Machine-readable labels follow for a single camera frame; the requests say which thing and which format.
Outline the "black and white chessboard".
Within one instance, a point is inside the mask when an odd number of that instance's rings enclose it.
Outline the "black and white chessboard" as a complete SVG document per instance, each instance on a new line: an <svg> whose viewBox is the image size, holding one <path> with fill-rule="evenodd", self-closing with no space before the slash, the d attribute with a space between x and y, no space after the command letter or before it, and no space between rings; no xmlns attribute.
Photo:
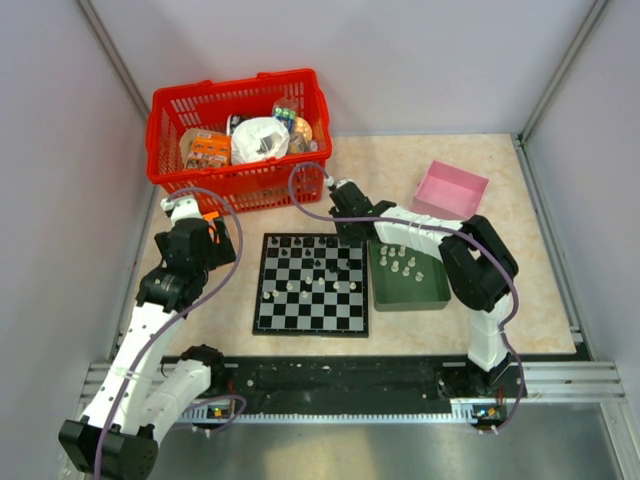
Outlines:
<svg viewBox="0 0 640 480"><path fill-rule="evenodd" d="M368 337L367 245L328 233L266 233L253 333Z"/></svg>

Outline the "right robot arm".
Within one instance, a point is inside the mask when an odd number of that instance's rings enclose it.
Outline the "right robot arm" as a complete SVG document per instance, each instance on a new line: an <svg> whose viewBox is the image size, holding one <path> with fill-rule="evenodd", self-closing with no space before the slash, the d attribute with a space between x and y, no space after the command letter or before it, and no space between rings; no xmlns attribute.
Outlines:
<svg viewBox="0 0 640 480"><path fill-rule="evenodd" d="M519 309L514 285L519 266L489 220L480 215L443 220L390 201L374 204L350 179L329 177L325 185L341 239L407 247L442 263L451 290L470 310L467 356L473 365L467 384L478 395L492 394L514 357L505 326Z"/></svg>

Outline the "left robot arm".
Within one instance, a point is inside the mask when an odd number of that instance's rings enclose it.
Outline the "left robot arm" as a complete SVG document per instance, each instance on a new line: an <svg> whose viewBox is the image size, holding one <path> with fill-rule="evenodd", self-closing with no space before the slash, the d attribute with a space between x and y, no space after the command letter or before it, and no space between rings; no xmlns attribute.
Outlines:
<svg viewBox="0 0 640 480"><path fill-rule="evenodd" d="M155 237L161 261L140 282L128 330L93 400L58 435L74 467L96 479L148 478L179 417L199 396L229 391L223 355L207 345L188 348L162 384L152 385L210 272L236 261L223 219L206 218L194 196L161 205L171 221Z"/></svg>

